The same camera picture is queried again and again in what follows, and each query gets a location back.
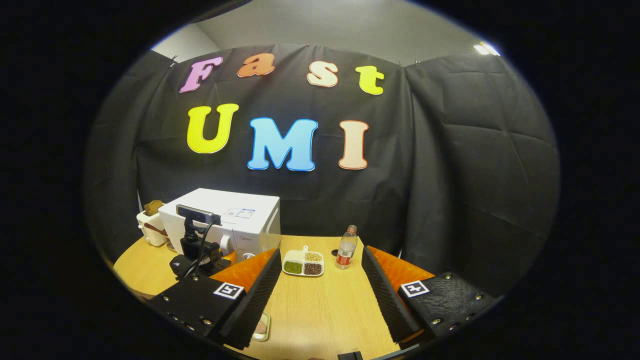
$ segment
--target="foam letter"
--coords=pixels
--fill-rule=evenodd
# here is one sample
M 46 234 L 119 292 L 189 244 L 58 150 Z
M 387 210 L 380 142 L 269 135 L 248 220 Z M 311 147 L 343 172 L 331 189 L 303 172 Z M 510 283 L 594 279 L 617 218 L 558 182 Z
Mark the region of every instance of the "foam letter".
M 213 140 L 206 140 L 202 136 L 204 121 L 211 112 L 211 108 L 198 106 L 189 110 L 189 128 L 187 129 L 187 145 L 189 145 L 189 148 L 200 154 L 212 154 L 222 149 L 229 140 L 231 118 L 238 108 L 236 104 L 222 104 L 216 108 L 216 111 L 220 113 L 220 123 L 218 124 L 218 134 Z
M 360 88 L 362 91 L 371 95 L 382 94 L 383 89 L 376 86 L 376 79 L 384 79 L 385 75 L 378 72 L 375 66 L 361 66 L 356 68 L 356 72 L 360 73 Z
M 205 80 L 206 78 L 209 77 L 209 74 L 211 73 L 211 69 L 213 69 L 213 66 L 211 65 L 218 66 L 220 64 L 222 64 L 221 56 L 217 58 L 193 63 L 193 65 L 191 66 L 191 73 L 187 78 L 187 82 L 184 83 L 184 86 L 180 89 L 180 94 L 193 91 L 199 88 L 200 84 L 198 83 L 198 80 L 199 79 Z
M 369 125 L 362 121 L 345 120 L 340 122 L 344 130 L 344 156 L 338 165 L 347 170 L 361 170 L 367 167 L 367 160 L 362 156 L 364 152 L 364 132 Z
M 311 85 L 330 88 L 338 83 L 338 77 L 335 75 L 338 72 L 338 67 L 334 63 L 314 61 L 309 65 L 309 71 L 307 81 Z
M 318 123 L 310 119 L 296 120 L 287 135 L 280 135 L 276 123 L 268 117 L 259 117 L 249 122 L 255 132 L 253 140 L 253 158 L 247 163 L 252 170 L 264 170 L 269 167 L 266 152 L 275 168 L 280 168 L 287 154 L 291 160 L 287 168 L 293 171 L 311 171 L 316 164 L 311 161 L 311 140 Z
M 273 60 L 275 58 L 273 54 L 269 53 L 253 55 L 244 61 L 246 65 L 238 70 L 238 76 L 248 78 L 254 75 L 269 74 L 276 69 L 273 66 Z

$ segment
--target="ceiling light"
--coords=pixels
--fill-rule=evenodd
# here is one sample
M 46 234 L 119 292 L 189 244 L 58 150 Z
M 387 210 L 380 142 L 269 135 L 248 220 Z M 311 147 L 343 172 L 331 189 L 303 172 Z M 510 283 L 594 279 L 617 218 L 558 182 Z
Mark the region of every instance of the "ceiling light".
M 500 54 L 493 48 L 493 46 L 487 44 L 486 42 L 481 42 L 480 44 L 482 44 L 482 46 L 485 49 L 489 50 L 489 52 L 492 53 L 493 55 L 500 56 Z
M 485 49 L 482 45 L 474 45 L 474 49 L 476 49 L 482 55 L 489 55 L 489 50 Z

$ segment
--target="black cable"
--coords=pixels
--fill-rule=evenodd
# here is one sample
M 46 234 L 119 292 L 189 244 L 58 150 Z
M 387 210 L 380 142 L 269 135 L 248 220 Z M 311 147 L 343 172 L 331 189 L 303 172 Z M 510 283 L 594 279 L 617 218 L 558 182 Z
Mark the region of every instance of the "black cable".
M 207 228 L 204 231 L 204 234 L 202 235 L 202 241 L 200 241 L 200 252 L 198 253 L 198 257 L 195 259 L 194 262 L 192 262 L 189 267 L 187 268 L 187 271 L 184 273 L 184 275 L 180 276 L 180 279 L 178 280 L 182 280 L 185 277 L 187 277 L 187 275 L 189 275 L 189 273 L 196 267 L 200 266 L 200 262 L 202 261 L 202 254 L 204 253 L 204 242 L 205 239 L 207 238 L 207 234 L 209 233 L 209 229 L 213 226 L 213 221 L 209 223 L 209 225 L 207 225 Z

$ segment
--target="ribbed rubber surface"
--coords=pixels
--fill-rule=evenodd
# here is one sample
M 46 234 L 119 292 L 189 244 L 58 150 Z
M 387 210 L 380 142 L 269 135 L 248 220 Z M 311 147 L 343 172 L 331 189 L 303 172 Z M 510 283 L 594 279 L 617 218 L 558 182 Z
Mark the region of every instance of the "ribbed rubber surface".
M 260 321 L 264 307 L 269 301 L 276 282 L 278 282 L 281 271 L 280 249 L 276 249 L 258 275 L 249 293 L 244 296 L 240 305 L 220 329 L 220 335 L 227 345 L 239 350 L 249 346 L 251 336 Z
M 393 341 L 397 343 L 419 331 L 421 327 L 400 301 L 380 264 L 367 247 L 362 251 L 362 268 L 369 278 L 369 284 L 371 284 Z

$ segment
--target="yellow letter u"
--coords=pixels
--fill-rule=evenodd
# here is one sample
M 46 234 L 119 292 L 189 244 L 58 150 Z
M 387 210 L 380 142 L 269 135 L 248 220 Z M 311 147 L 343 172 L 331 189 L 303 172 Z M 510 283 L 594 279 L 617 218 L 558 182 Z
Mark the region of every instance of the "yellow letter u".
M 189 128 L 187 129 L 187 145 L 189 148 L 200 154 L 212 154 L 220 151 L 229 140 L 231 132 L 231 118 L 238 110 L 237 104 L 222 104 L 216 111 L 220 113 L 220 123 L 218 124 L 218 134 L 213 140 L 206 140 L 202 136 L 204 122 L 211 112 L 209 106 L 198 106 L 189 110 Z

